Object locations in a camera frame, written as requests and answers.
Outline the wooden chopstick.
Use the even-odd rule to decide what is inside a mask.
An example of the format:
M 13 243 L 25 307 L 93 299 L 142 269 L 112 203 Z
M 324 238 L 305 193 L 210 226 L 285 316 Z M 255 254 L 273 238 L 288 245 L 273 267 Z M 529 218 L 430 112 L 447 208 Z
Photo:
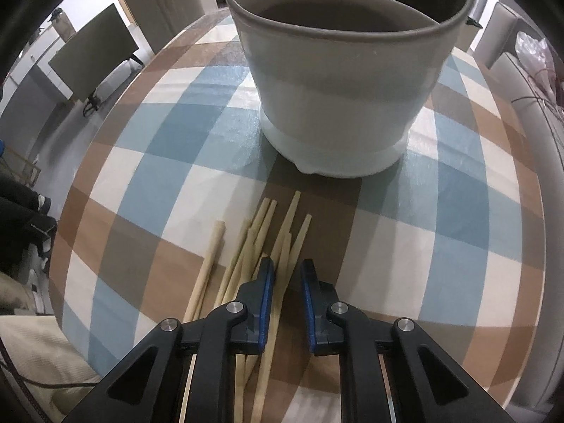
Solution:
M 277 201 L 271 201 L 267 209 L 265 218 L 262 224 L 258 227 L 258 231 L 250 230 L 249 237 L 254 240 L 254 243 L 248 243 L 246 245 L 243 270 L 241 273 L 240 282 L 238 284 L 237 290 L 235 291 L 234 297 L 240 286 L 253 280 L 258 273 L 260 267 L 260 260 L 262 256 L 262 251 L 264 247 L 264 242 L 266 241 L 267 234 L 270 230 L 270 223 L 272 217 L 274 216 L 274 210 L 276 209 Z M 247 357 L 244 355 L 237 355 L 235 360 L 235 385 L 234 385 L 234 413 L 233 421 L 242 422 L 244 420 L 244 391 L 246 386 L 246 362 Z
M 294 221 L 300 196 L 300 191 L 296 191 L 294 193 L 293 199 L 290 202 L 290 207 L 280 227 L 279 234 L 274 245 L 274 250 L 271 253 L 272 261 L 275 265 L 276 278 L 274 283 L 274 293 L 272 294 L 268 342 L 260 359 L 251 410 L 251 423 L 259 423 L 263 415 L 270 379 L 270 369 L 272 360 L 274 359 L 274 349 L 282 304 L 290 280 L 290 248 L 292 247 L 290 227 Z
M 220 282 L 220 287 L 214 300 L 214 308 L 220 307 L 220 305 L 227 303 L 234 297 L 243 270 L 246 245 L 248 243 L 254 243 L 254 240 L 250 239 L 249 237 L 250 230 L 252 229 L 255 232 L 258 231 L 258 227 L 262 224 L 263 219 L 266 216 L 269 204 L 269 199 L 263 199 L 253 219 L 245 219 L 242 223 L 237 238 L 237 245 L 231 258 L 231 262 L 224 272 L 224 275 Z
M 311 221 L 312 221 L 312 215 L 307 214 L 304 221 L 302 222 L 302 225 L 301 225 L 298 233 L 297 233 L 296 239 L 294 241 L 294 245 L 293 245 L 292 249 L 290 250 L 290 257 L 289 257 L 289 263 L 288 263 L 287 275 L 286 275 L 286 282 L 285 282 L 286 286 L 288 286 L 290 284 L 290 279 L 292 278 L 292 276 L 294 274 L 294 270 L 295 270 L 296 265 L 297 265 L 298 257 L 300 255 L 302 248 L 303 248 L 304 241 L 306 239 Z

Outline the checkered tablecloth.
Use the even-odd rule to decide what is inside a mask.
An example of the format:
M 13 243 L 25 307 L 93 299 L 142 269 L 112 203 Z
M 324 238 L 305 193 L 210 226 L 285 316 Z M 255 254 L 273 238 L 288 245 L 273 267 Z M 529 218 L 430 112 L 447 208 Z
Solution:
M 301 254 L 370 315 L 409 317 L 501 405 L 523 374 L 545 280 L 533 155 L 509 99 L 453 51 L 388 170 L 307 176 L 262 136 L 258 95 L 227 11 L 147 65 L 109 113 L 59 221 L 50 293 L 59 326 L 105 374 L 155 325 L 182 318 L 215 222 L 224 245 L 211 308 L 245 219 L 292 199 Z

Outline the grey white utensil holder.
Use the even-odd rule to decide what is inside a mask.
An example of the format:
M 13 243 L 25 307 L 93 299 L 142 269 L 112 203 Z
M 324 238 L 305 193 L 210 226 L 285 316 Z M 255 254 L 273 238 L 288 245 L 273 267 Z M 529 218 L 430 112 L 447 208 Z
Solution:
M 405 152 L 475 0 L 226 0 L 262 131 L 305 174 L 358 178 Z

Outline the grey sofa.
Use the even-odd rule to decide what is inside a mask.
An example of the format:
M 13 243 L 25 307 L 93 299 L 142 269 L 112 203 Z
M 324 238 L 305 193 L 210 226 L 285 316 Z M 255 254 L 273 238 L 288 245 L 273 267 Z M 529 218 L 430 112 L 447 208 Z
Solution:
M 520 32 L 541 35 L 521 14 L 501 2 L 493 13 L 474 58 L 499 81 L 532 147 L 545 215 L 545 290 L 532 356 L 513 397 L 515 405 L 543 411 L 563 390 L 563 123 L 542 90 L 517 59 Z

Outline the white plastic bag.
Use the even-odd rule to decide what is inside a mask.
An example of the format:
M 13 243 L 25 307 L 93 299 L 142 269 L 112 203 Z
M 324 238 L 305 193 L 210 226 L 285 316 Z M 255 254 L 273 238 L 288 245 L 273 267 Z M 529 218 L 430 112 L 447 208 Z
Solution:
M 556 98 L 557 74 L 545 38 L 536 40 L 526 32 L 517 32 L 515 52 L 533 80 L 552 98 Z

